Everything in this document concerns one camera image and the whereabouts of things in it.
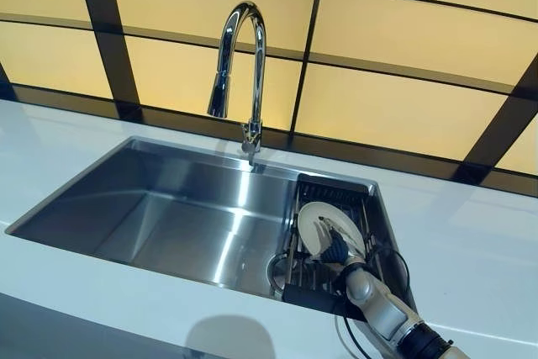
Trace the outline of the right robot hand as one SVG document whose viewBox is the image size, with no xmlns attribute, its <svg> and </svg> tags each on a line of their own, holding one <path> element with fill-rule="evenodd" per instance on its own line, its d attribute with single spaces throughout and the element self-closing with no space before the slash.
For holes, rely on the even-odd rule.
<svg viewBox="0 0 538 359">
<path fill-rule="evenodd" d="M 319 216 L 319 221 L 328 230 L 330 236 L 330 245 L 319 255 L 322 263 L 345 265 L 350 258 L 361 256 L 360 250 L 344 237 L 333 225 L 331 219 Z"/>
</svg>

